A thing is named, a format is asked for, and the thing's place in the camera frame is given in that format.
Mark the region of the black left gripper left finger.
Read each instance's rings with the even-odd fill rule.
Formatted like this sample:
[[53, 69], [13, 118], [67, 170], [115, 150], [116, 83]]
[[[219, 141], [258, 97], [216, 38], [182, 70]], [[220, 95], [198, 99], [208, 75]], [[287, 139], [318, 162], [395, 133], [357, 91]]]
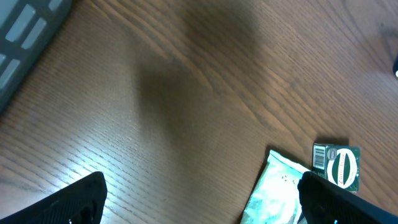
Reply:
[[100, 224], [107, 198], [104, 174], [96, 171], [12, 215], [2, 224]]

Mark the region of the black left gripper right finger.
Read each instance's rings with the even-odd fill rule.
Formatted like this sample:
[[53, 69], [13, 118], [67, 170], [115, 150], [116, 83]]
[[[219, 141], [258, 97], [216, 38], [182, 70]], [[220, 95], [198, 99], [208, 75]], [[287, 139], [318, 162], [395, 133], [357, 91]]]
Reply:
[[396, 215], [310, 171], [299, 180], [298, 192], [307, 223], [397, 223]]

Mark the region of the light green candy packet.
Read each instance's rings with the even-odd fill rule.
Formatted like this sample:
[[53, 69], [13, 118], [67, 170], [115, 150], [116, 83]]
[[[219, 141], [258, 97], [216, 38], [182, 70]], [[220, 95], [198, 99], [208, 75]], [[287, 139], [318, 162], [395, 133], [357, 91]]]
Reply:
[[297, 186], [307, 171], [306, 167], [271, 150], [243, 211], [241, 223], [298, 223], [302, 206]]

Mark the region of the black round logo packet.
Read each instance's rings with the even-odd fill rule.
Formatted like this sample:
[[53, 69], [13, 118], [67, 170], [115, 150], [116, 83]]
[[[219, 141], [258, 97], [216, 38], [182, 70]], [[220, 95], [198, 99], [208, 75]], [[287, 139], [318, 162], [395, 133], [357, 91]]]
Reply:
[[312, 172], [356, 194], [360, 184], [360, 158], [358, 146], [314, 143]]

